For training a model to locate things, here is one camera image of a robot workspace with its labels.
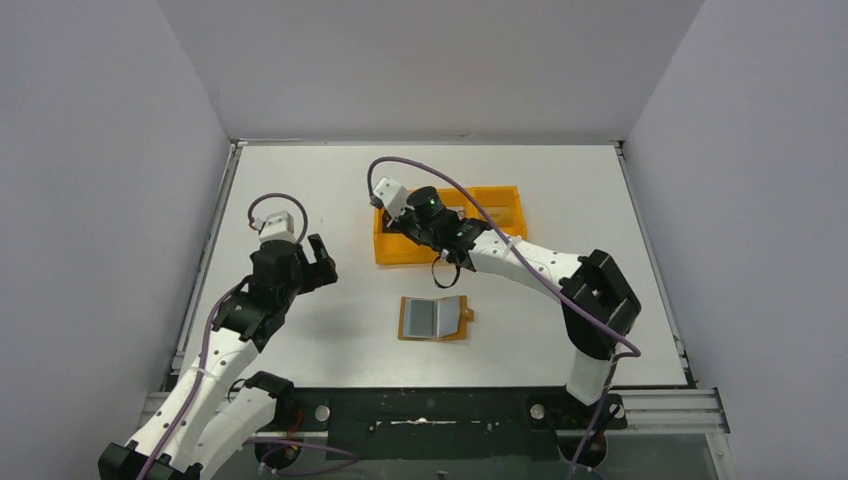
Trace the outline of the tan leather card holder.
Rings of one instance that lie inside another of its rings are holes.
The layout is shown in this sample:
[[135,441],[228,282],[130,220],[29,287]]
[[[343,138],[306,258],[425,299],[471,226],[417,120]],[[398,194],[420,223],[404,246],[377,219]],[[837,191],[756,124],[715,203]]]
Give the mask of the tan leather card holder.
[[465,295],[424,299],[402,297],[397,338],[403,341],[465,340],[475,319]]

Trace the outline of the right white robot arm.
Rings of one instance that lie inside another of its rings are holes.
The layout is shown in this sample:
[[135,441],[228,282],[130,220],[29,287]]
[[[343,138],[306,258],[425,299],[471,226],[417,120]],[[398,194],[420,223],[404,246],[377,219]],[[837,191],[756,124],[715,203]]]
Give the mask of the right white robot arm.
[[600,397],[621,338],[641,303],[612,256],[601,250],[567,254],[509,236],[486,220],[448,209],[438,191],[409,191],[382,178],[372,202],[385,210],[390,227],[457,269],[497,275],[559,301],[566,333],[576,349],[562,411],[571,424],[590,425],[602,413]]

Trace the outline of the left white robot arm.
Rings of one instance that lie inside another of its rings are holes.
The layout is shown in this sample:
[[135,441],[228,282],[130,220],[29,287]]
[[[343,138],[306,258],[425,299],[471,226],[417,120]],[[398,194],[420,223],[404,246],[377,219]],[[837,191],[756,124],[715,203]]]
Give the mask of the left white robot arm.
[[315,259],[289,239],[264,239],[252,271],[212,307],[198,355],[151,418],[97,463],[103,479],[208,479],[258,429],[295,416],[291,381],[260,371],[225,411],[216,409],[239,375],[284,325],[297,296],[337,282],[336,262],[311,234]]

